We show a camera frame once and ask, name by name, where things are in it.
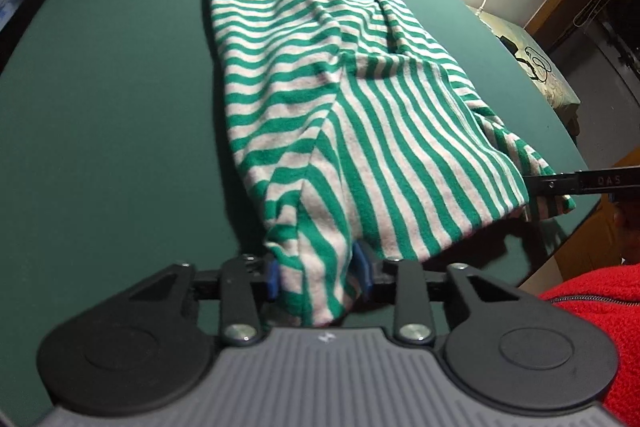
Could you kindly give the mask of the green white striped shirt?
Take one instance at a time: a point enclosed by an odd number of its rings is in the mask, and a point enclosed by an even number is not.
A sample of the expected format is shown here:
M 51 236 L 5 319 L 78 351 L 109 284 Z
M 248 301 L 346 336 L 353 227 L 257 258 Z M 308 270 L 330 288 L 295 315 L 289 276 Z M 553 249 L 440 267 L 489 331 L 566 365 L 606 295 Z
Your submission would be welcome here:
M 402 0 L 208 0 L 236 171 L 280 265 L 279 317 L 361 293 L 358 242 L 426 261 L 523 216 L 550 166 Z

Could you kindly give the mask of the red fleece garment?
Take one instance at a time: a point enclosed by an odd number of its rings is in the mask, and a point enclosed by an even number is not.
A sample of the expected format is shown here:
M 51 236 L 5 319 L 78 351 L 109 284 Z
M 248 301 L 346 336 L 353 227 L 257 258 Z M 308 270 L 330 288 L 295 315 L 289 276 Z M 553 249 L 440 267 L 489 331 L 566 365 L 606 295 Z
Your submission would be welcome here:
M 614 341 L 620 364 L 603 404 L 628 426 L 639 424 L 640 291 L 638 265 L 582 274 L 539 296 L 592 323 Z

